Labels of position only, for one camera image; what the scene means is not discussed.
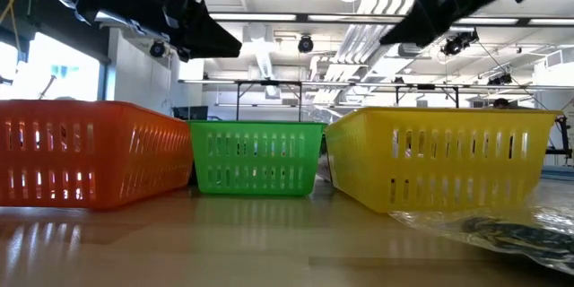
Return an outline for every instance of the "yellow basket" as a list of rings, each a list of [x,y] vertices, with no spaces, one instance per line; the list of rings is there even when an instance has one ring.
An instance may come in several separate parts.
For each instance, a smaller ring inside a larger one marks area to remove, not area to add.
[[[360,109],[326,129],[333,183],[379,213],[521,204],[560,114]]]

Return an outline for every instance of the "plastic basket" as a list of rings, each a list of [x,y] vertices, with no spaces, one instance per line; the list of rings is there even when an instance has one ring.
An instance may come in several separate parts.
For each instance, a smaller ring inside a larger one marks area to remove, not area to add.
[[[203,193],[304,196],[317,173],[318,123],[191,121]]]
[[[105,209],[184,186],[183,121],[130,103],[0,101],[0,205]]]
[[[379,213],[520,204],[559,113],[361,109],[326,130],[333,183]]]

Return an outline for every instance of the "table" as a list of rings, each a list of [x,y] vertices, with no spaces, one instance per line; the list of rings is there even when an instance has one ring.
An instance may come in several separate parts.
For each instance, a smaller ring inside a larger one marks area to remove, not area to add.
[[[309,198],[182,189],[103,213],[0,208],[0,237],[0,286],[574,285],[405,227],[320,181]]]

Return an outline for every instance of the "plastic bag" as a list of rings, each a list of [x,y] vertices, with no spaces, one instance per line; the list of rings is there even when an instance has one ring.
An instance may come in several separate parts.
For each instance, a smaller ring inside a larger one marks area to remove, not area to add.
[[[521,209],[463,212],[392,212],[418,230],[521,254],[540,265],[574,274],[574,182],[543,180]]]

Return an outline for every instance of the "green basket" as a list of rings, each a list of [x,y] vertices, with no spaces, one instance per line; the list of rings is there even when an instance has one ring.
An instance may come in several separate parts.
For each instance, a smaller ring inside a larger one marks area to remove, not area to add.
[[[324,124],[188,124],[203,193],[304,196],[313,190]]]

